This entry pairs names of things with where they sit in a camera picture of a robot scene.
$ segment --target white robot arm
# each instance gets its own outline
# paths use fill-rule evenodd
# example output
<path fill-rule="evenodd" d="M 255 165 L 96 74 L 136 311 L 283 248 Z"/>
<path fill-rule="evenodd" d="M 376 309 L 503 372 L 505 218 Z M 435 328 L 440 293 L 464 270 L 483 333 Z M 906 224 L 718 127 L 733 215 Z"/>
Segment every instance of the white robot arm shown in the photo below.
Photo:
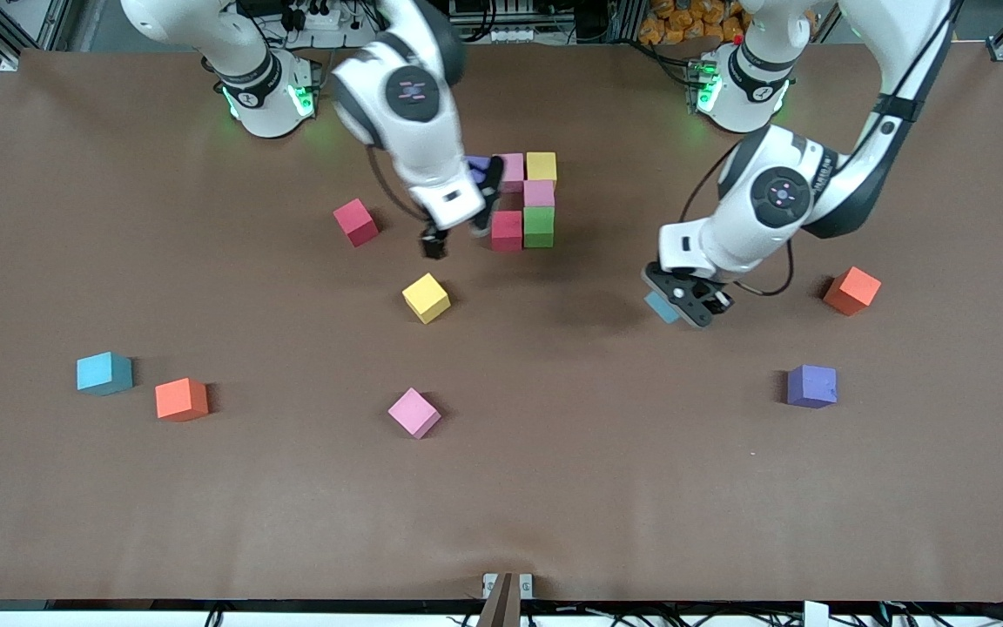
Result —
<path fill-rule="evenodd" d="M 743 0 L 753 21 L 741 43 L 724 43 L 701 61 L 713 72 L 704 87 L 692 89 L 696 109 L 735 132 L 756 130 L 783 102 L 788 75 L 811 40 L 803 15 L 816 0 Z"/>
<path fill-rule="evenodd" d="M 952 0 L 841 0 L 881 66 L 881 95 L 852 155 L 776 126 L 745 135 L 719 175 L 709 218 L 661 227 L 644 280 L 690 324 L 732 305 L 722 289 L 802 228 L 851 234 L 867 220 L 951 43 Z M 954 0 L 955 7 L 960 0 Z"/>
<path fill-rule="evenodd" d="M 441 258 L 446 230 L 472 220 L 484 235 L 503 163 L 478 186 L 466 166 L 450 86 L 465 64 L 446 17 L 422 0 L 382 0 L 390 28 L 332 72 L 335 110 L 368 147 L 389 151 L 409 195 L 428 215 L 426 257 Z"/>
<path fill-rule="evenodd" d="M 270 50 L 250 17 L 224 10 L 231 3 L 122 0 L 122 11 L 149 39 L 199 50 L 223 83 L 231 114 L 254 135 L 280 137 L 314 115 L 312 64 Z"/>

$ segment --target orange cube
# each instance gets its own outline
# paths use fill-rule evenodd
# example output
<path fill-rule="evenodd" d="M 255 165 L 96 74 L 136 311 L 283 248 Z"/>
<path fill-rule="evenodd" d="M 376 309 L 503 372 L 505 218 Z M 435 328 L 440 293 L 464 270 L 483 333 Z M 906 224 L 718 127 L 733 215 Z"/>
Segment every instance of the orange cube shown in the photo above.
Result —
<path fill-rule="evenodd" d="M 822 300 L 842 313 L 853 316 L 871 305 L 879 289 L 880 281 L 857 267 L 852 267 L 830 283 L 827 296 L 822 297 Z"/>
<path fill-rule="evenodd" d="M 208 409 L 208 386 L 195 379 L 164 382 L 156 386 L 155 396 L 156 417 L 171 423 L 183 423 L 211 413 Z"/>

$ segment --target power strip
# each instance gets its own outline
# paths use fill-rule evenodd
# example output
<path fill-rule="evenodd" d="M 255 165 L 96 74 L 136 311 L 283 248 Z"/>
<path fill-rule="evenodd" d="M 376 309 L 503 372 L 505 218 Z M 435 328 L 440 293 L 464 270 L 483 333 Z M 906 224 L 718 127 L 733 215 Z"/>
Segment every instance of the power strip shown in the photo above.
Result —
<path fill-rule="evenodd" d="M 528 43 L 533 39 L 533 28 L 496 28 L 490 31 L 490 43 Z"/>
<path fill-rule="evenodd" d="M 339 30 L 339 20 L 343 17 L 343 11 L 341 9 L 331 9 L 327 12 L 326 16 L 317 15 L 307 16 L 307 20 L 304 20 L 304 28 L 312 30 Z"/>

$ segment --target yellow cube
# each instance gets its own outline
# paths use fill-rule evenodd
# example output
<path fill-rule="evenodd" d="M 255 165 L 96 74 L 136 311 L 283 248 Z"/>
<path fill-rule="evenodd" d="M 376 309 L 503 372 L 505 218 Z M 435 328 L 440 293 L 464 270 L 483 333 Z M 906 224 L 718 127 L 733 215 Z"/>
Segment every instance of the yellow cube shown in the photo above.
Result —
<path fill-rule="evenodd" d="M 451 299 L 446 296 L 446 292 L 431 273 L 423 275 L 420 281 L 406 287 L 402 294 L 405 296 L 405 302 L 409 303 L 409 309 L 417 314 L 417 318 L 420 318 L 423 324 L 433 321 L 451 306 Z"/>
<path fill-rule="evenodd" d="M 557 153 L 526 154 L 525 176 L 529 182 L 552 182 L 557 187 Z"/>

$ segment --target green cube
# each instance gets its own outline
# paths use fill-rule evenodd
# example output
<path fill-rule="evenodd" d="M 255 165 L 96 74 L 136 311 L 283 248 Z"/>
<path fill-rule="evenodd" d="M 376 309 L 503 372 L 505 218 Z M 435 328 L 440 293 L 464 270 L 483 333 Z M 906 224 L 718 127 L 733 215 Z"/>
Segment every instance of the green cube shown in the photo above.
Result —
<path fill-rule="evenodd" d="M 554 207 L 525 208 L 525 247 L 552 248 L 557 210 Z"/>

